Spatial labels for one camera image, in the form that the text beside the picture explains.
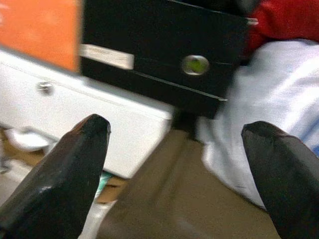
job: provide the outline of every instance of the orange panel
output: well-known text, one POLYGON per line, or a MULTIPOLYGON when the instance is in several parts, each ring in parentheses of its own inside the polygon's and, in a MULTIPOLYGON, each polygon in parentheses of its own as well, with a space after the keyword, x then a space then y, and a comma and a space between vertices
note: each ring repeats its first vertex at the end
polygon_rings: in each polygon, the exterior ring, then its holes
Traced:
POLYGON ((0 0, 0 44, 78 70, 79 0, 0 0))

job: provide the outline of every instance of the white fabric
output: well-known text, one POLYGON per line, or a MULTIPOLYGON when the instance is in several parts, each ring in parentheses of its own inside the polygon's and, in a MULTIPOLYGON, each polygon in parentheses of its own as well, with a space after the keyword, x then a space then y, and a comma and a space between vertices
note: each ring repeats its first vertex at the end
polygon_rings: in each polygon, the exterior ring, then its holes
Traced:
POLYGON ((271 42, 240 67, 215 119, 200 118, 203 162, 228 187, 264 207, 241 138, 244 124, 267 121, 319 150, 319 45, 271 42))

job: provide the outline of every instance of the white drawer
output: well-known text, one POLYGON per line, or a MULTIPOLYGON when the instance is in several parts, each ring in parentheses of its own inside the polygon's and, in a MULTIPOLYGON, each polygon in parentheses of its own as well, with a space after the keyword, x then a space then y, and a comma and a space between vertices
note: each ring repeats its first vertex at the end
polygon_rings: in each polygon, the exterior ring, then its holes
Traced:
POLYGON ((169 108, 160 112, 90 89, 73 76, 10 64, 0 62, 0 123, 32 127, 60 138, 81 119, 99 114, 110 122, 112 131, 104 167, 120 176, 136 172, 170 125, 169 108), (37 90, 44 80, 52 84, 51 95, 37 90))

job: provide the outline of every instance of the red clothing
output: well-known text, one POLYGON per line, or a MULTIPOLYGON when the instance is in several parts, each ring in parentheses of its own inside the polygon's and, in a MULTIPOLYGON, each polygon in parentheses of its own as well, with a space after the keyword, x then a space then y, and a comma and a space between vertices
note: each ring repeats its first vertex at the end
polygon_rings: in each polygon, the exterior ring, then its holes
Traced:
POLYGON ((304 38, 319 42, 319 0, 263 0, 249 17, 252 26, 246 55, 271 40, 304 38))

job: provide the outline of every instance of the drawer knob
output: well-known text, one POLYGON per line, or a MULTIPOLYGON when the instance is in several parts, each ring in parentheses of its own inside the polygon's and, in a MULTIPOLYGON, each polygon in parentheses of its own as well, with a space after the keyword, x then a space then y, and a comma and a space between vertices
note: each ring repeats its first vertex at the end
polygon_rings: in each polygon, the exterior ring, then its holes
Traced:
POLYGON ((203 56, 189 55, 183 59, 181 68, 188 75, 201 76, 208 71, 209 62, 203 56))
POLYGON ((44 95, 51 95, 53 92, 53 85, 49 82, 40 82, 37 84, 36 89, 44 95))

